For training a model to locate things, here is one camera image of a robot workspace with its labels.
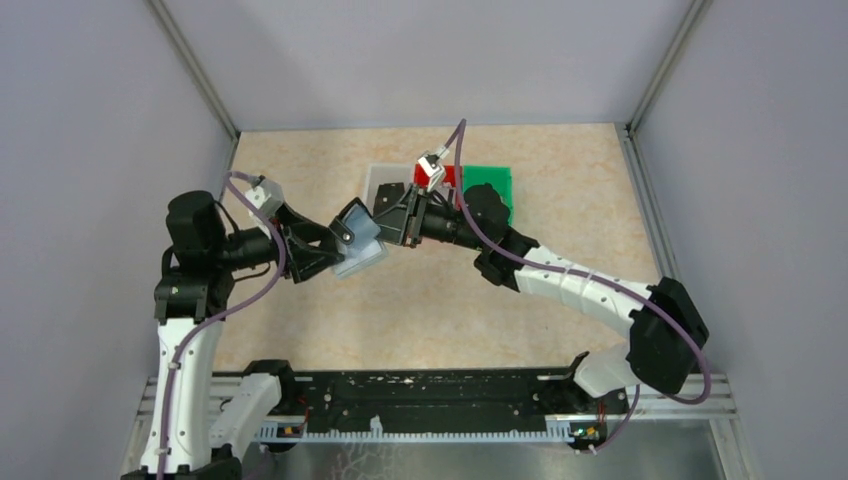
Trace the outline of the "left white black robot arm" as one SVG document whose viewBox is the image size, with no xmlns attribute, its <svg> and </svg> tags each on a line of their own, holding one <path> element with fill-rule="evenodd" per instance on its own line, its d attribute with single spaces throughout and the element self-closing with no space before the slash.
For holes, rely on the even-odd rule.
<svg viewBox="0 0 848 480">
<path fill-rule="evenodd" d="M 292 411 L 300 388 L 286 360 L 254 360 L 224 411 L 210 417 L 214 357 L 235 272 L 265 264 L 270 279 L 308 280 L 341 262 L 335 224 L 322 226 L 264 187 L 246 194 L 260 224 L 226 232 L 227 212 L 207 191 L 168 204 L 172 244 L 154 290 L 159 367 L 152 425 L 138 467 L 128 479 L 238 479 L 265 417 Z"/>
</svg>

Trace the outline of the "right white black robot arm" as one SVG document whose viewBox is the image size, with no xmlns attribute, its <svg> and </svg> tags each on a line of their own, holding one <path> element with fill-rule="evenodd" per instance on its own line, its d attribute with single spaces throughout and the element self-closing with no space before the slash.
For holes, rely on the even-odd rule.
<svg viewBox="0 0 848 480">
<path fill-rule="evenodd" d="M 374 195 L 374 219 L 382 240 L 414 248 L 424 239 L 476 251 L 473 265 L 495 286 L 537 295 L 588 315 L 623 343 L 581 356 L 563 398 L 588 412 L 602 396 L 645 384 L 683 403 L 688 376 L 706 365 L 709 338 L 697 307 L 678 280 L 626 281 L 555 254 L 509 224 L 511 211 L 495 188 L 474 185 L 450 206 L 414 184 L 384 183 Z"/>
</svg>

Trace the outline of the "black card holder in bin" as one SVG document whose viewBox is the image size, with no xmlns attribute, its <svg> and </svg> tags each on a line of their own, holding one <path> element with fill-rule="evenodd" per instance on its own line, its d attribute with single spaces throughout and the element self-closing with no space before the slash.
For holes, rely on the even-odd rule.
<svg viewBox="0 0 848 480">
<path fill-rule="evenodd" d="M 388 207 L 405 194 L 407 185 L 403 182 L 382 183 L 377 187 L 375 196 L 376 207 Z"/>
</svg>

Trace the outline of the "white plastic bin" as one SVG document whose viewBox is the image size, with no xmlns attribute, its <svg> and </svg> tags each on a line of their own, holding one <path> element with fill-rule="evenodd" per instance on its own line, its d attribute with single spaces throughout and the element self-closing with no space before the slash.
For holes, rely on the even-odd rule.
<svg viewBox="0 0 848 480">
<path fill-rule="evenodd" d="M 388 183 L 402 183 L 405 190 L 413 180 L 414 167 L 403 163 L 371 163 L 365 175 L 363 203 L 373 212 L 378 187 Z"/>
</svg>

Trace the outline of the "red plastic bin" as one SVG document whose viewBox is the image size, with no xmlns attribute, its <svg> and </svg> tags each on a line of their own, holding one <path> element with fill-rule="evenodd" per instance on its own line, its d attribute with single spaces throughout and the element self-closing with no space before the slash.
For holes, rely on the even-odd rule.
<svg viewBox="0 0 848 480">
<path fill-rule="evenodd" d="M 434 168 L 416 164 L 412 177 L 413 183 L 425 191 L 432 186 L 431 192 L 439 192 L 445 199 L 451 200 L 455 197 L 456 190 L 455 169 L 453 166 L 443 166 L 442 169 L 444 176 L 436 184 L 433 180 L 436 178 L 437 171 Z"/>
</svg>

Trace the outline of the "green plastic bin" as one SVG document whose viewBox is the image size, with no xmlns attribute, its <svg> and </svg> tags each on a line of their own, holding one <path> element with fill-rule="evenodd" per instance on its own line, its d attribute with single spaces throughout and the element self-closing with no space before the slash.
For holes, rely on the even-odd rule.
<svg viewBox="0 0 848 480">
<path fill-rule="evenodd" d="M 509 167 L 466 165 L 462 168 L 463 196 L 469 210 L 477 215 L 482 211 L 480 201 L 472 199 L 468 191 L 478 185 L 490 184 L 498 194 L 501 203 L 509 209 L 507 224 L 512 225 L 514 219 L 513 178 Z"/>
</svg>

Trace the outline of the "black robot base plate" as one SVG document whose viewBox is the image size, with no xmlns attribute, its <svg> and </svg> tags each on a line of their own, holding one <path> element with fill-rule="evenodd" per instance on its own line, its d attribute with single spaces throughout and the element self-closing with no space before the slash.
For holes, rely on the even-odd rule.
<svg viewBox="0 0 848 480">
<path fill-rule="evenodd" d="M 539 433 L 550 415 L 623 414 L 627 395 L 579 392 L 568 367 L 301 371 L 288 376 L 273 416 L 306 417 L 308 433 Z"/>
</svg>

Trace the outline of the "aluminium frame rail right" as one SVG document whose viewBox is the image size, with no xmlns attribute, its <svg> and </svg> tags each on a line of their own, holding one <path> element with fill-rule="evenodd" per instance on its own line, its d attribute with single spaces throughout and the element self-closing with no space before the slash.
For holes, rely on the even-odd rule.
<svg viewBox="0 0 848 480">
<path fill-rule="evenodd" d="M 709 330 L 690 294 L 677 279 L 677 260 L 631 125 L 616 123 L 614 128 L 661 276 L 647 294 L 652 305 L 642 304 L 636 310 L 636 337 L 631 344 L 637 347 L 640 358 L 647 358 L 650 367 L 669 367 L 673 374 L 684 378 L 701 374 L 709 369 L 703 352 Z"/>
</svg>

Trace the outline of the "aluminium frame rail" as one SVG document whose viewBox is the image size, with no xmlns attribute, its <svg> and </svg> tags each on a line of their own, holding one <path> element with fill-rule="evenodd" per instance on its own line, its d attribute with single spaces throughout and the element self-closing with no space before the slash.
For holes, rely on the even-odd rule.
<svg viewBox="0 0 848 480">
<path fill-rule="evenodd" d="M 661 276 L 647 294 L 652 305 L 642 304 L 636 310 L 636 337 L 631 344 L 637 347 L 640 358 L 647 358 L 650 367 L 669 367 L 673 374 L 684 378 L 701 374 L 709 369 L 703 352 L 709 330 L 690 294 L 677 279 L 677 260 L 631 125 L 616 123 L 614 128 Z"/>
<path fill-rule="evenodd" d="M 207 105 L 207 108 L 222 126 L 228 137 L 232 141 L 237 142 L 240 138 L 239 129 L 235 126 L 211 78 L 202 66 L 202 63 L 167 3 L 162 0 L 145 0 L 144 3 L 162 30 L 176 57 L 194 83 L 196 90 Z"/>
</svg>

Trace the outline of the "aluminium frame rail left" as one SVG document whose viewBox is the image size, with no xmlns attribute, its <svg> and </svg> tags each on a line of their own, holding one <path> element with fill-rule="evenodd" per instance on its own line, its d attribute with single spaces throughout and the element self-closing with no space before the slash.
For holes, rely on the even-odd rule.
<svg viewBox="0 0 848 480">
<path fill-rule="evenodd" d="M 228 137 L 232 141 L 237 142 L 240 138 L 239 129 L 235 126 L 211 78 L 202 66 L 202 63 L 167 3 L 162 0 L 145 0 L 144 3 L 162 30 L 176 57 L 194 83 L 196 90 L 207 105 L 207 108 L 222 126 Z"/>
</svg>

